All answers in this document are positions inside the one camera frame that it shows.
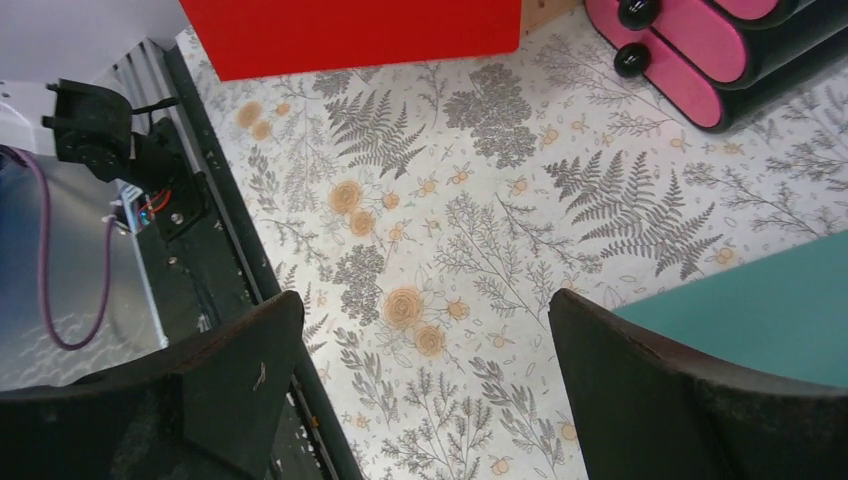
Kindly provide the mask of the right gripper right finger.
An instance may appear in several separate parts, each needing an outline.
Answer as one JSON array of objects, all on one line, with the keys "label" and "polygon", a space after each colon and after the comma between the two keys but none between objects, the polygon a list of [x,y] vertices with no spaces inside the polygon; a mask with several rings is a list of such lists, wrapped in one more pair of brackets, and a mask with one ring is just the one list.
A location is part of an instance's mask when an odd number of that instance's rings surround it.
[{"label": "right gripper right finger", "polygon": [[847,392],[736,365],[570,291],[550,329],[592,479],[843,479]]}]

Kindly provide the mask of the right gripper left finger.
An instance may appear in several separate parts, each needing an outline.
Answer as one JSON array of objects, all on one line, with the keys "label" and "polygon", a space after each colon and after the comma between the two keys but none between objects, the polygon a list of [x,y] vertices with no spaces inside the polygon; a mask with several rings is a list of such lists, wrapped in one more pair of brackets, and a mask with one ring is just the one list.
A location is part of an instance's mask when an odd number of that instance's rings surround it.
[{"label": "right gripper left finger", "polygon": [[61,386],[1,395],[5,479],[261,479],[302,339],[293,291]]}]

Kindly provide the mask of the teal folder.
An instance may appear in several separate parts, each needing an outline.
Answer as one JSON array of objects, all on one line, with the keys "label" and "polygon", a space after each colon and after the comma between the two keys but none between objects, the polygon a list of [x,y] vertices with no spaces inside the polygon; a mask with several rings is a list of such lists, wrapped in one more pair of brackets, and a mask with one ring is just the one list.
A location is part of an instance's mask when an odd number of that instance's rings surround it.
[{"label": "teal folder", "polygon": [[747,368],[847,385],[847,235],[838,233],[616,309]]}]

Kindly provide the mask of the pink bottom drawer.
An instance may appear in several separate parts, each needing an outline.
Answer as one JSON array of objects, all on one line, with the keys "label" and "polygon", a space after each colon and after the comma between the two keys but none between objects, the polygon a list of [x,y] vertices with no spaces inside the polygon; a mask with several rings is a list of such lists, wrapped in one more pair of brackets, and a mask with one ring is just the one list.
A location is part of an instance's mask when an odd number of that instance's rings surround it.
[{"label": "pink bottom drawer", "polygon": [[722,132],[731,124],[721,95],[688,60],[650,30],[631,31],[618,18],[616,1],[587,1],[592,26],[615,49],[615,72],[643,77],[696,127]]}]

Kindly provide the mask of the pink drawer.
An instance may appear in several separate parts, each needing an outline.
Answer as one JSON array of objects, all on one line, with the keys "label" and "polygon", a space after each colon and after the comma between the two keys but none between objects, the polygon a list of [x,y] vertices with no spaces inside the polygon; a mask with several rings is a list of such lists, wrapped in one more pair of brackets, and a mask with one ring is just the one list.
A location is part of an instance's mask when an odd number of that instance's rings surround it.
[{"label": "pink drawer", "polygon": [[592,26],[615,49],[615,72],[643,77],[696,127],[722,132],[731,124],[721,95],[688,60],[650,30],[631,31],[618,18],[616,1],[587,1]]},{"label": "pink drawer", "polygon": [[717,82],[732,83],[746,73],[744,37],[704,1],[620,1],[617,16],[629,30],[651,29]]},{"label": "pink drawer", "polygon": [[718,7],[743,21],[758,21],[775,12],[780,0],[713,0]]}]

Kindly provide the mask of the red folder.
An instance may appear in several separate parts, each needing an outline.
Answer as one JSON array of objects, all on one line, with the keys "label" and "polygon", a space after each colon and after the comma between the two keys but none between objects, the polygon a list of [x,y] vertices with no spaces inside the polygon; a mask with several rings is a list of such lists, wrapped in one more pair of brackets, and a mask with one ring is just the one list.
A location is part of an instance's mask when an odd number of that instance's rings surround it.
[{"label": "red folder", "polygon": [[182,0],[222,81],[517,49],[520,0]]}]

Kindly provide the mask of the black drawer cabinet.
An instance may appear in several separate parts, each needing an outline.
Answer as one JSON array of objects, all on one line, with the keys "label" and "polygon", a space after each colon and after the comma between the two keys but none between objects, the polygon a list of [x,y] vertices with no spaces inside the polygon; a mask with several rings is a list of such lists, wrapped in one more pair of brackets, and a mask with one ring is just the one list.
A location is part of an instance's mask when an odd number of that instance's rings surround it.
[{"label": "black drawer cabinet", "polygon": [[845,1],[781,1],[775,12],[758,21],[736,19],[715,3],[712,7],[740,31],[748,53],[746,73],[735,82],[717,82],[703,73],[720,95],[755,86],[847,29]]}]

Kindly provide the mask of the pink top drawer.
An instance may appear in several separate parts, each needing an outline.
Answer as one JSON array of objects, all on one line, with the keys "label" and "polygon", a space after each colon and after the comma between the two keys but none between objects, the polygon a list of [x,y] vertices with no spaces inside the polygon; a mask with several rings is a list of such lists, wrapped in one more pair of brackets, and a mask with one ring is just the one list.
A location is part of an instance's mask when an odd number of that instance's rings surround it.
[{"label": "pink top drawer", "polygon": [[718,7],[743,21],[758,21],[775,12],[780,0],[713,0]]}]

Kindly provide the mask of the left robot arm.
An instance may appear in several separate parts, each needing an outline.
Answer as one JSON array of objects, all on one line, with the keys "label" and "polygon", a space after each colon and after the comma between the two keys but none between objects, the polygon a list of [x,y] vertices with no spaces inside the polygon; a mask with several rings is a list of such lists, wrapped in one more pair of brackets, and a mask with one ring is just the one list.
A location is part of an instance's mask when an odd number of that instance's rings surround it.
[{"label": "left robot arm", "polygon": [[149,120],[133,129],[137,115],[173,107],[171,97],[139,108],[102,86],[60,79],[55,83],[1,83],[1,152],[23,164],[36,156],[85,166],[97,179],[116,179],[148,192],[183,175],[180,147],[168,139],[173,123]]}]

